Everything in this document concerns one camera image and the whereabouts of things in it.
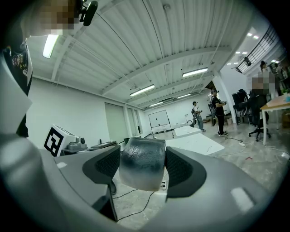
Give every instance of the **gray cylindrical object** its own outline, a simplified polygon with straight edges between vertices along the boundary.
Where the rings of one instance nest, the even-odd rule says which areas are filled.
[[[158,191],[164,161],[165,140],[130,138],[120,159],[121,181],[136,189]]]

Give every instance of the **wooden desk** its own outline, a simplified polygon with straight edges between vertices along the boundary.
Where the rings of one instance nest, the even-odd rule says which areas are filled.
[[[266,145],[266,137],[267,137],[267,122],[266,122],[266,111],[276,111],[276,120],[277,124],[276,127],[279,129],[278,124],[278,111],[277,110],[284,110],[290,108],[290,102],[285,101],[285,96],[279,96],[271,101],[269,101],[267,104],[265,104],[263,107],[261,107],[262,115],[263,115],[263,127],[264,127],[264,135],[263,135],[263,145]]]

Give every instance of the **whiteboard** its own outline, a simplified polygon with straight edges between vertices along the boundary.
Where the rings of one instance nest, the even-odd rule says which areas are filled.
[[[163,126],[169,124],[166,110],[159,111],[154,114],[149,114],[149,120],[151,127]]]

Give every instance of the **man in white shirt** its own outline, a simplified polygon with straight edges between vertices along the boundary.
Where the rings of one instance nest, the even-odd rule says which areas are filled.
[[[202,132],[205,132],[205,129],[203,128],[203,119],[200,116],[200,113],[202,111],[198,110],[198,106],[196,106],[197,101],[194,101],[192,104],[193,104],[193,115],[196,117],[196,120],[198,121],[198,126]]]

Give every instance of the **concrete floor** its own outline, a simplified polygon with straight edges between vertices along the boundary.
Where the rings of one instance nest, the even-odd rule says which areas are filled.
[[[287,153],[290,152],[289,129],[281,128],[277,130],[275,124],[269,124],[268,128],[271,138],[267,140],[265,147],[261,141],[255,141],[255,135],[248,137],[248,133],[255,129],[254,126],[247,123],[240,124],[239,126],[235,124],[229,126],[225,125],[224,128],[229,133],[227,137],[243,140],[246,143],[246,147],[243,148],[238,144],[239,141],[218,136],[217,127],[211,127],[210,123],[205,123],[204,128],[206,129],[206,132],[203,133],[205,136],[225,147],[225,149],[210,154],[209,156],[214,157],[220,155],[217,159],[224,159],[235,164],[268,189],[270,193],[276,191],[280,182],[283,180],[285,171],[288,169],[287,165],[285,165],[287,160],[281,157],[281,154],[283,151]],[[157,134],[155,137],[156,139],[170,140],[172,139],[172,134],[171,132],[166,132]],[[169,176],[166,170],[164,175],[164,179],[168,182]],[[114,182],[117,186],[117,194],[114,197],[121,196],[133,190],[133,188],[121,183],[118,172],[114,177]],[[145,207],[151,193],[152,192],[136,190],[121,198],[114,199],[118,218],[141,211]],[[162,208],[165,204],[165,198],[166,191],[161,190],[155,192],[142,213],[124,218],[118,223],[131,229],[140,229]]]

